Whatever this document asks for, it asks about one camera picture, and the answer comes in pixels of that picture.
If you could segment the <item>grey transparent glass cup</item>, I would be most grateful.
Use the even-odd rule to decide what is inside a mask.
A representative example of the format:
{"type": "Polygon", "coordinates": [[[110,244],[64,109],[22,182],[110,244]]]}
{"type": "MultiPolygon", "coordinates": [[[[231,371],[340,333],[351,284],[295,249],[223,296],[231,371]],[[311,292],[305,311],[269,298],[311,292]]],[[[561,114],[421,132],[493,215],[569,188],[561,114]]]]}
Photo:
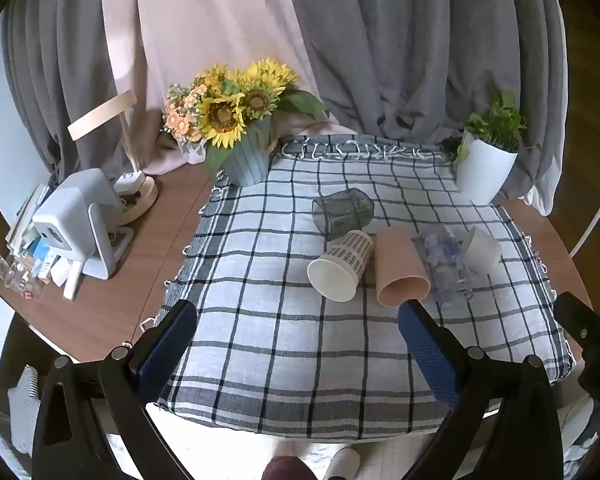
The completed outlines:
{"type": "Polygon", "coordinates": [[[347,188],[314,198],[312,218],[326,240],[336,240],[352,230],[362,230],[374,218],[373,201],[359,188],[347,188]]]}

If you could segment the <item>pink plastic cup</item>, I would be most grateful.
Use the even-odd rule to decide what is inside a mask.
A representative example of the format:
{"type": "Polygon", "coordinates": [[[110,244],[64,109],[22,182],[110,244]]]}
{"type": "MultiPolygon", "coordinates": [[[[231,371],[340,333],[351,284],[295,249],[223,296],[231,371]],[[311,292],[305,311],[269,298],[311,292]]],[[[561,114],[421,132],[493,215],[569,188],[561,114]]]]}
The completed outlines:
{"type": "Polygon", "coordinates": [[[399,224],[376,236],[376,296],[384,307],[397,308],[407,300],[422,301],[430,293],[430,281],[412,234],[409,226],[399,224]]]}

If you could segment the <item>small white cup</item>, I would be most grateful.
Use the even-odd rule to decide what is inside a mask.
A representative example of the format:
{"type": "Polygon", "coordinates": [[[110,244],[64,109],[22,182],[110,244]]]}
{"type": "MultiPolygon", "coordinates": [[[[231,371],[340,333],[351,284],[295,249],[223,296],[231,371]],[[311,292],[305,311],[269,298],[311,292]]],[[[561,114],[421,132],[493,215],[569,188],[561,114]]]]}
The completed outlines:
{"type": "Polygon", "coordinates": [[[490,234],[471,228],[463,237],[462,249],[468,268],[477,274],[489,274],[500,261],[500,243],[490,234]]]}

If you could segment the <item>checkered paper cup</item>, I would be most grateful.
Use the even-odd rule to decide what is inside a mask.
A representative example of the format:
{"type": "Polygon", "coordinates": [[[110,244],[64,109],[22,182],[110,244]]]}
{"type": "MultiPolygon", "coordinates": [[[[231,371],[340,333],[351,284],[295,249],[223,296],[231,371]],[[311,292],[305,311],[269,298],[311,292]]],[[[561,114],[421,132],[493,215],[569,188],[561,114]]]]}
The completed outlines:
{"type": "Polygon", "coordinates": [[[365,273],[374,250],[374,241],[360,230],[352,230],[332,244],[306,268],[310,284],[323,297],[350,301],[365,273]]]}

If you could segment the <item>white curved floor lamp pole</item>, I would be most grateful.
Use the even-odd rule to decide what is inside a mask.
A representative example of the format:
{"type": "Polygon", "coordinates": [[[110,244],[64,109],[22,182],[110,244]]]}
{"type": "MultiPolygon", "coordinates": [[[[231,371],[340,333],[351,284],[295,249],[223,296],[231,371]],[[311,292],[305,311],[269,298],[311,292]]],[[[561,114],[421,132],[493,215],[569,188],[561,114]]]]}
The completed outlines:
{"type": "Polygon", "coordinates": [[[594,229],[596,228],[598,222],[600,222],[600,206],[597,207],[593,218],[591,219],[590,222],[588,222],[588,226],[586,227],[586,229],[584,230],[584,232],[578,239],[577,243],[570,250],[569,255],[571,258],[573,258],[575,255],[577,255],[578,252],[580,252],[580,249],[583,247],[583,245],[586,243],[588,238],[591,236],[591,234],[594,231],[594,229]]]}

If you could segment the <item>clear bottle with blue print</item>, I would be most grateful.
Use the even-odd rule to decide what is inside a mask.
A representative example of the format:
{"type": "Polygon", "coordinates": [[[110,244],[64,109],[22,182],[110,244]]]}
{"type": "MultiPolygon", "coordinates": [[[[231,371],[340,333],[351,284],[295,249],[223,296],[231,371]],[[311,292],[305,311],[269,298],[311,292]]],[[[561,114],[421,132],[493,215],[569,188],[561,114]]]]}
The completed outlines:
{"type": "Polygon", "coordinates": [[[415,238],[430,284],[430,294],[440,307],[466,304],[474,296],[474,288],[460,242],[442,224],[430,224],[415,238]]]}

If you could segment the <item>checkered grey white tablecloth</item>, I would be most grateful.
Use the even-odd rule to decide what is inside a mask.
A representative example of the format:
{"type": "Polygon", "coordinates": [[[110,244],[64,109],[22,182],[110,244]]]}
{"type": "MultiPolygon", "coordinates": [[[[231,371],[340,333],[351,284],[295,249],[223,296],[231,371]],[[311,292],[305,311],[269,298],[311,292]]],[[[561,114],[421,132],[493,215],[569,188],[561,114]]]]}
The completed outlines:
{"type": "Polygon", "coordinates": [[[426,283],[408,252],[426,232],[495,238],[500,258],[469,296],[425,309],[492,359],[541,359],[550,382],[576,360],[555,295],[507,211],[460,194],[438,148],[370,138],[292,138],[266,179],[211,194],[167,306],[198,311],[193,340],[158,397],[207,426],[276,437],[364,441],[434,431],[434,398],[398,330],[426,283]]]}

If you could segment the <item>white slipper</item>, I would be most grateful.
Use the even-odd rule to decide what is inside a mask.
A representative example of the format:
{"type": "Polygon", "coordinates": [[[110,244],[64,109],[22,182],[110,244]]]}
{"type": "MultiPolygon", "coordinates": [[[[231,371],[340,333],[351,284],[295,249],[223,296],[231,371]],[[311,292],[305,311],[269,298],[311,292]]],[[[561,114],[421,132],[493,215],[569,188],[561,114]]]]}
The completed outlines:
{"type": "Polygon", "coordinates": [[[325,480],[353,480],[361,465],[361,456],[354,448],[340,448],[329,463],[325,480]]]}

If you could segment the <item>white box device on stand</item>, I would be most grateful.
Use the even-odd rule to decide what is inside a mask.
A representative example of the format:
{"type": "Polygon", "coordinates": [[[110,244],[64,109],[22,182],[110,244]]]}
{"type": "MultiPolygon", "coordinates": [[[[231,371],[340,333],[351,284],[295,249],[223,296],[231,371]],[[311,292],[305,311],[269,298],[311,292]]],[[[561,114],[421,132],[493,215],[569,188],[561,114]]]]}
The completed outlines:
{"type": "Polygon", "coordinates": [[[76,172],[58,185],[35,211],[38,234],[80,272],[106,280],[117,269],[134,232],[122,226],[122,201],[99,169],[76,172]]]}

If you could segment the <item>clear plastic items on table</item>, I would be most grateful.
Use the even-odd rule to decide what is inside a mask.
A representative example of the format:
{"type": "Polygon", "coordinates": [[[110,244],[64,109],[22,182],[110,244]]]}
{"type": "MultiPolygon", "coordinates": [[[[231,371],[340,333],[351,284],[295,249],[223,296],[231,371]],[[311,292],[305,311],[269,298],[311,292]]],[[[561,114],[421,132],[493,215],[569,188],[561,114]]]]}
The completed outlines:
{"type": "Polygon", "coordinates": [[[43,284],[19,258],[8,262],[0,254],[0,280],[7,289],[18,292],[24,299],[38,299],[42,294],[43,284]]]}

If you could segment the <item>green plant in white pot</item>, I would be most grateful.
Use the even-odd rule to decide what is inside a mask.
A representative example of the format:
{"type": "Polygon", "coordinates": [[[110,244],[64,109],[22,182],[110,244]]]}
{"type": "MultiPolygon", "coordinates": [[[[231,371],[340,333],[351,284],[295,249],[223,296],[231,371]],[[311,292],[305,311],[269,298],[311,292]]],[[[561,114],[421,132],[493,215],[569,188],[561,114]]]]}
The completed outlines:
{"type": "Polygon", "coordinates": [[[486,205],[501,191],[525,128],[513,91],[496,90],[486,114],[469,115],[455,167],[456,186],[471,203],[486,205]]]}

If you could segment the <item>sunflower bouquet in blue pot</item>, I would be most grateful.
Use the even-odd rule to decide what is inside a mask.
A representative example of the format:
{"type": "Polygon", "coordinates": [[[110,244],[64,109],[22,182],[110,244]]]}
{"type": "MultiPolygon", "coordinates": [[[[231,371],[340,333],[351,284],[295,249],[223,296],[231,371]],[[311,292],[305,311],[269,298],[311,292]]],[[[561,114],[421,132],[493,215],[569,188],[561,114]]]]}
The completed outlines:
{"type": "Polygon", "coordinates": [[[183,153],[204,151],[204,163],[215,177],[245,188],[266,179],[277,144],[276,114],[328,117],[327,106],[298,87],[288,65],[262,58],[246,68],[214,64],[188,86],[171,84],[166,92],[161,131],[172,136],[183,153]]]}

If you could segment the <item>grey curtain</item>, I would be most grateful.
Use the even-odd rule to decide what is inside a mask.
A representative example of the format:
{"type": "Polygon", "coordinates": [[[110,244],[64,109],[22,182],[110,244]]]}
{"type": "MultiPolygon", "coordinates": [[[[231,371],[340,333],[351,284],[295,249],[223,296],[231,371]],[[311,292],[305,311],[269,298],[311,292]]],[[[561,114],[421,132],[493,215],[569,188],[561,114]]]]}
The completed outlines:
{"type": "MultiPolygon", "coordinates": [[[[318,64],[355,132],[436,143],[485,113],[496,90],[513,91],[526,144],[503,191],[552,211],[568,100],[558,0],[332,1],[318,64]]],[[[57,180],[138,165],[137,96],[114,83],[102,0],[10,0],[3,52],[17,110],[57,180]]]]}

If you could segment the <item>pink beige curtain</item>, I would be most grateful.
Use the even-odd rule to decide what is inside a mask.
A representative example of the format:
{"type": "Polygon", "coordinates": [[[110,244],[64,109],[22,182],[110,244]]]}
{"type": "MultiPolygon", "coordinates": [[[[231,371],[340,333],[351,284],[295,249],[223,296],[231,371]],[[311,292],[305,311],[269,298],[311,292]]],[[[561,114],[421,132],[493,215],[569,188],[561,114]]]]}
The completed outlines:
{"type": "Polygon", "coordinates": [[[332,0],[102,0],[114,83],[137,96],[128,118],[140,168],[158,176],[204,160],[200,148],[182,155],[159,128],[170,84],[188,84],[215,63],[245,66],[275,58],[299,74],[301,89],[330,114],[279,118],[275,125],[284,136],[358,130],[318,64],[316,50],[326,44],[326,21],[335,9],[332,0]]]}

